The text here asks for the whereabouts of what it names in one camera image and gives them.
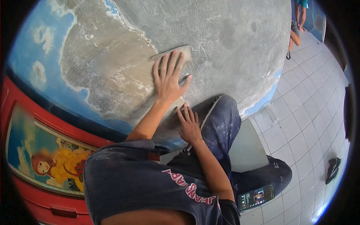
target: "white tile floor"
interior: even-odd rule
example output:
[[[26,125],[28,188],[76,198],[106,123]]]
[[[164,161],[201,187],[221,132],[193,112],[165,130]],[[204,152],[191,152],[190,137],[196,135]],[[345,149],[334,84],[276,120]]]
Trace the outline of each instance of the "white tile floor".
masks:
[[[328,48],[301,34],[285,60],[270,105],[251,119],[268,155],[285,161],[293,177],[274,200],[241,213],[247,225],[315,224],[331,202],[346,165],[343,104],[347,79]],[[328,160],[342,159],[337,178],[325,185]]]

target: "phone screen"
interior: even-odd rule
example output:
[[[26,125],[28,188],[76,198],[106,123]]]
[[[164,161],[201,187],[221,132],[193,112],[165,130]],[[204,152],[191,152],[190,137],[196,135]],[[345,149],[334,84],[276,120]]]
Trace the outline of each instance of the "phone screen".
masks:
[[[238,196],[239,211],[264,204],[275,197],[275,184],[271,183],[257,190]]]

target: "navy t-shirt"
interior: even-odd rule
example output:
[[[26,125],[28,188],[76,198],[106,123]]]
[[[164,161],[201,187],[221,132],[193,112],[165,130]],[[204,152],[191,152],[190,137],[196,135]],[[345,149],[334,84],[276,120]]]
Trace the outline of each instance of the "navy t-shirt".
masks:
[[[233,201],[219,200],[202,176],[147,160],[153,149],[151,140],[137,140],[104,146],[89,156],[84,194],[94,224],[123,212],[161,208],[188,212],[196,224],[240,224]]]

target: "paint-stained pants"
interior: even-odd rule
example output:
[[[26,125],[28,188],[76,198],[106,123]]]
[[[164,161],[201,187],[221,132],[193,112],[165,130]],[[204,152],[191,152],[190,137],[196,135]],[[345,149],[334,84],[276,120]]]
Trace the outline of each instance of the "paint-stained pants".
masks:
[[[223,95],[205,121],[201,133],[206,145],[228,175],[236,200],[238,195],[270,183],[275,184],[275,195],[278,195],[292,178],[291,169],[285,162],[268,156],[267,166],[243,173],[231,171],[229,150],[240,126],[241,118],[236,101],[228,95]],[[189,154],[196,157],[194,149],[190,149]]]

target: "hand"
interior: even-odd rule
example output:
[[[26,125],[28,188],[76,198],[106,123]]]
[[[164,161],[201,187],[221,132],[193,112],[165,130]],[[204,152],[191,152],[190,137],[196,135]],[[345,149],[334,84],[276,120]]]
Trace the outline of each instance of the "hand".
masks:
[[[186,103],[184,104],[185,118],[183,117],[179,107],[177,107],[176,110],[181,122],[181,129],[179,130],[180,137],[191,145],[202,141],[203,139],[201,136],[198,114],[195,113],[194,116],[193,111],[186,105]]]
[[[169,54],[162,57],[160,76],[159,63],[156,61],[153,68],[154,82],[158,91],[158,100],[171,105],[177,100],[190,85],[191,75],[189,75],[182,87],[179,86],[179,77],[184,65],[184,53],[180,53],[179,62],[175,68],[177,50],[174,50],[170,57],[169,66],[167,66]]]

